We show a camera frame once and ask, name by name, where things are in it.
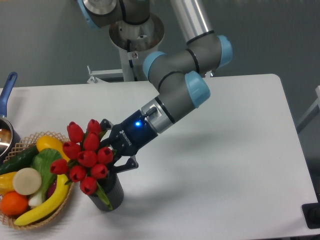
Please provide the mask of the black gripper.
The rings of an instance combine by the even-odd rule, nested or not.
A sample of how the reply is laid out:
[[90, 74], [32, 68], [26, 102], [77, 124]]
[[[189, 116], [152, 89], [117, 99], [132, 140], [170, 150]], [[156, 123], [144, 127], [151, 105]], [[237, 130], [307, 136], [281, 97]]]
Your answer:
[[158, 133], [145, 120], [141, 110], [137, 110], [123, 122], [114, 125], [107, 119], [100, 122], [101, 133], [111, 131], [109, 144], [117, 150], [121, 156], [130, 156], [126, 163], [112, 166], [111, 173], [123, 173], [139, 167], [135, 154], [150, 141], [158, 136]]

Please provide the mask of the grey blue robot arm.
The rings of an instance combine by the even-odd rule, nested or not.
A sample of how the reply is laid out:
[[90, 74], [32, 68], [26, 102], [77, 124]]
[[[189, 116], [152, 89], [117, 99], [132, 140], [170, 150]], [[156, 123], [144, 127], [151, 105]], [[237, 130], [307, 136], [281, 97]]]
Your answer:
[[171, 56], [158, 51], [165, 30], [162, 21], [151, 13], [148, 0], [80, 0], [78, 5], [91, 28], [109, 26], [124, 80], [147, 80], [158, 91], [141, 109], [114, 125], [101, 142], [115, 151], [107, 164], [112, 173], [136, 169], [139, 149], [210, 97], [203, 77], [231, 61], [231, 43], [215, 34], [200, 0], [171, 2], [187, 45]]

